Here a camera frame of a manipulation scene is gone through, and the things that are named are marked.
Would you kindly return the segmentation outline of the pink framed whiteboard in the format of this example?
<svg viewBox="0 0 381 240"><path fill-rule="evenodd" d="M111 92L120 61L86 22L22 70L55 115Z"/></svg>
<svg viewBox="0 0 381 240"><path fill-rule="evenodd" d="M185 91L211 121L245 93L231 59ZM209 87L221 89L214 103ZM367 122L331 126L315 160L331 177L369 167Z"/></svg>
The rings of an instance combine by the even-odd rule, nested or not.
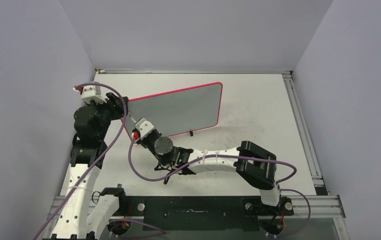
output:
<svg viewBox="0 0 381 240"><path fill-rule="evenodd" d="M128 113L145 118L165 137L214 127L219 122L223 84L211 82L129 100ZM127 117L124 131L135 126Z"/></svg>

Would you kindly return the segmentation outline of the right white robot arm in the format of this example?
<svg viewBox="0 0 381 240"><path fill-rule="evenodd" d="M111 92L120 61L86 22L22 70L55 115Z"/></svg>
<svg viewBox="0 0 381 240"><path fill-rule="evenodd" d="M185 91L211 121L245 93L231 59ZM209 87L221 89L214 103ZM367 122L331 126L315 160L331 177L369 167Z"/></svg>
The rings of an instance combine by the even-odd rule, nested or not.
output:
<svg viewBox="0 0 381 240"><path fill-rule="evenodd" d="M261 207L265 213L274 214L282 206L275 177L277 157L251 141L242 141L231 149L209 151L175 146L169 137L162 136L157 130L142 135L134 129L131 135L158 161L155 171L179 175L234 172L260 191Z"/></svg>

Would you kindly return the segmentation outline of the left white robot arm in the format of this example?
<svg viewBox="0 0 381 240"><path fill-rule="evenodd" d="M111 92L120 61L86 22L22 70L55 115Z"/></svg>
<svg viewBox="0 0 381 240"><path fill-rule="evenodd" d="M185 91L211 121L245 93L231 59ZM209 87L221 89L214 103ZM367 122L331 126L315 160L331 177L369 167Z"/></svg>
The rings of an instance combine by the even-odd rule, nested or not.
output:
<svg viewBox="0 0 381 240"><path fill-rule="evenodd" d="M108 149L105 137L112 121L129 112L128 97L109 92L106 98L92 99L74 114L74 129L70 152L69 182L59 218L51 231L52 240L95 239L96 231L88 230L88 210L96 179L103 166L103 153Z"/></svg>

